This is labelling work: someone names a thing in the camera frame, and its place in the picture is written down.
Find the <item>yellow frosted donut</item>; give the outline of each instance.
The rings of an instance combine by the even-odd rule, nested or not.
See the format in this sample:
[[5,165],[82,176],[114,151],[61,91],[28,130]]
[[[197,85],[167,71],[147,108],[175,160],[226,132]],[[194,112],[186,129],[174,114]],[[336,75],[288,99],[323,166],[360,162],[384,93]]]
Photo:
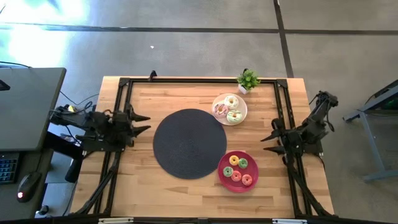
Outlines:
[[231,156],[231,157],[229,158],[229,163],[230,163],[232,166],[236,166],[236,165],[239,164],[239,158],[238,158],[237,156],[233,155],[233,156]]

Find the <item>keyboard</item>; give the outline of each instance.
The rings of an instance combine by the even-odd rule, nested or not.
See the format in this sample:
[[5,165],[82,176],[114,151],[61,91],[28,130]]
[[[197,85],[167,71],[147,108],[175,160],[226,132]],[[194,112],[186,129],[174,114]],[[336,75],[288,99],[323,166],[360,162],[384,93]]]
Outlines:
[[18,152],[0,152],[0,184],[15,183],[18,163]]

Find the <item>computer mouse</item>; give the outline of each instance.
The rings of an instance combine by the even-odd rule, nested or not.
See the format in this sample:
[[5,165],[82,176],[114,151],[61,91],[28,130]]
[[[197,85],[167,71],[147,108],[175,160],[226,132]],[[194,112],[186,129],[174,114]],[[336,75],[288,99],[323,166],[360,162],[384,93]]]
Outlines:
[[18,186],[18,202],[24,203],[32,199],[41,176],[42,174],[39,172],[30,172],[24,178],[22,178]]

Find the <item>black desk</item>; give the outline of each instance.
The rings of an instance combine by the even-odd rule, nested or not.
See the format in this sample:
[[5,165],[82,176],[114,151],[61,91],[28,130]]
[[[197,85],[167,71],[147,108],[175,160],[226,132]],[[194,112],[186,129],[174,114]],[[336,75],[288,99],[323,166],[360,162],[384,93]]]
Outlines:
[[[45,179],[53,155],[53,150],[43,148],[42,143],[49,126],[48,113],[55,108],[65,72],[64,68],[0,69],[0,80],[8,81],[12,84],[11,90],[17,90],[17,94],[12,95],[10,92],[0,91],[0,106],[3,105],[1,108],[3,111],[0,110],[0,133],[2,133],[0,149],[14,152],[18,149],[26,150],[21,152],[16,183],[0,185],[0,220],[34,218],[35,212],[42,205]],[[14,102],[23,102],[24,107],[21,108]],[[14,143],[20,147],[13,149]],[[37,146],[37,149],[33,147],[30,151],[26,147],[30,145]],[[19,203],[17,201],[19,182],[36,168],[42,174],[36,192],[28,202]]]

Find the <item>black metal frame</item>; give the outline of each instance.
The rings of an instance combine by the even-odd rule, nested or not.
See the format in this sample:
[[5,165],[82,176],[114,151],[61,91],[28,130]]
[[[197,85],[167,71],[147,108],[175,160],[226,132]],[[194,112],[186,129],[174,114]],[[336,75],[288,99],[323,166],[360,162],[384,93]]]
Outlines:
[[[114,110],[118,110],[121,104],[121,96],[124,87],[127,87],[127,95],[126,99],[124,102],[124,112],[128,109],[127,105],[130,103],[131,100],[131,94],[132,94],[132,86],[134,83],[237,83],[236,79],[234,78],[154,78],[156,77],[157,74],[155,71],[152,71],[151,75],[149,78],[146,77],[138,77],[138,78],[120,78],[119,80],[119,86],[118,86],[118,92],[116,93],[116,101],[114,105]],[[286,79],[261,79],[261,84],[271,84],[274,87],[274,93],[275,93],[275,98],[276,98],[276,104],[277,104],[277,112],[278,112],[278,117],[279,119],[283,122],[283,125],[285,126],[284,123],[284,112],[283,112],[283,107],[282,107],[282,101],[280,97],[280,88],[283,89],[284,92],[284,97],[286,100],[286,107],[287,107],[287,117],[289,119],[290,127],[293,128],[295,126],[294,122],[294,116],[293,116],[293,109],[292,105],[290,102],[290,95],[289,95],[289,89],[288,89],[288,84]],[[107,175],[107,169],[109,166],[109,160],[111,157],[112,152],[105,152],[105,157],[103,160],[103,166],[101,170],[101,176],[100,176],[100,182],[106,177]],[[121,152],[115,152],[115,157],[120,157]],[[304,168],[303,168],[303,163],[302,163],[302,158],[301,157],[296,157],[297,161],[297,170],[299,176],[302,178],[302,181],[306,184],[305,181],[305,174],[304,174]],[[113,203],[113,197],[114,197],[114,191],[116,187],[116,179],[117,179],[117,171],[119,167],[119,161],[117,162],[116,165],[116,175],[114,175],[111,179],[110,183],[110,188],[108,192],[108,200],[106,202],[106,208],[104,210],[105,214],[110,215],[111,210],[112,210],[112,203]],[[290,185],[290,193],[292,196],[292,205],[293,205],[293,210],[294,210],[294,215],[295,217],[299,215],[303,215],[301,212],[301,209],[299,207],[299,199],[297,197],[297,189],[295,185],[294,178],[292,177],[291,171],[288,170],[288,176],[289,176],[289,185]],[[94,213],[100,213],[100,207],[101,207],[101,199],[102,199],[102,193],[99,196],[98,200],[95,203],[94,206]],[[308,201],[308,198],[303,195],[303,199],[305,202],[305,214],[311,215],[312,214],[312,209],[310,206],[310,203]]]

